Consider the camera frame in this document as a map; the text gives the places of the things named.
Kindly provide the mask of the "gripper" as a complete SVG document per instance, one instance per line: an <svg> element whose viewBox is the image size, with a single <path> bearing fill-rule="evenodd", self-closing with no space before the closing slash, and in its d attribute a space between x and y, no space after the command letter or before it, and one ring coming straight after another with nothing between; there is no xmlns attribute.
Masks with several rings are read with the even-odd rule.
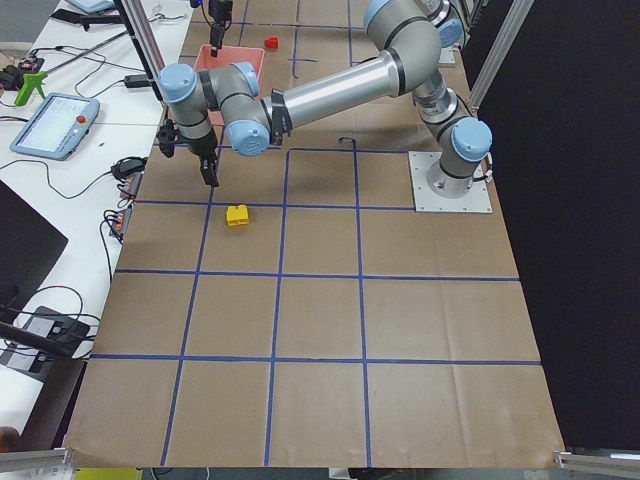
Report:
<svg viewBox="0 0 640 480"><path fill-rule="evenodd" d="M217 56L223 47L225 28L232 23L233 0L210 0L208 5L208 15L212 19L210 27L211 55Z"/></svg>
<svg viewBox="0 0 640 480"><path fill-rule="evenodd" d="M177 144L186 145L191 153L199 156L200 173L206 185L219 186L216 169L218 139L209 122L187 127L167 119L157 132L160 152L167 158L175 154Z"/></svg>

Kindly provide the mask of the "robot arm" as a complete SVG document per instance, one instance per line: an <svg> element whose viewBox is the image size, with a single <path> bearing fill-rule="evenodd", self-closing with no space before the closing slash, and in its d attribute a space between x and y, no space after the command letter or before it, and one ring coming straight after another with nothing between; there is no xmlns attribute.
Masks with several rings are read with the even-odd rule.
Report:
<svg viewBox="0 0 640 480"><path fill-rule="evenodd" d="M205 184L215 188L212 111L221 114L233 149L253 157L281 144L297 127L384 96L409 94L442 149L429 173L432 190L445 198L465 195L476 168L489 156L493 135L465 110L438 69L442 48L464 31L444 11L441 1L372 1L363 26L376 56L286 91L275 89L267 97L259 95L257 74L248 62L201 71L183 63L165 66L157 79L171 115L158 133L164 154L171 154L171 139L186 144L200 160Z"/></svg>
<svg viewBox="0 0 640 480"><path fill-rule="evenodd" d="M465 40L466 30L456 6L450 1L419 1L423 16L438 31L441 47L448 48ZM208 11L204 10L204 1L191 1L192 8L201 7L203 17L210 27L209 43L211 57L217 57L223 49L224 36L232 23L232 1L210 1Z"/></svg>

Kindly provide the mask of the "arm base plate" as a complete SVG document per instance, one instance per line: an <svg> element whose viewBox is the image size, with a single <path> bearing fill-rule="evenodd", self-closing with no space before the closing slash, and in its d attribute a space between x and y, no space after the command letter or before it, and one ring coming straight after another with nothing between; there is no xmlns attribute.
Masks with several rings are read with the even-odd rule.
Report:
<svg viewBox="0 0 640 480"><path fill-rule="evenodd" d="M480 166L472 177L455 179L440 165L440 152L409 151L409 172L418 213L491 214L487 181Z"/></svg>

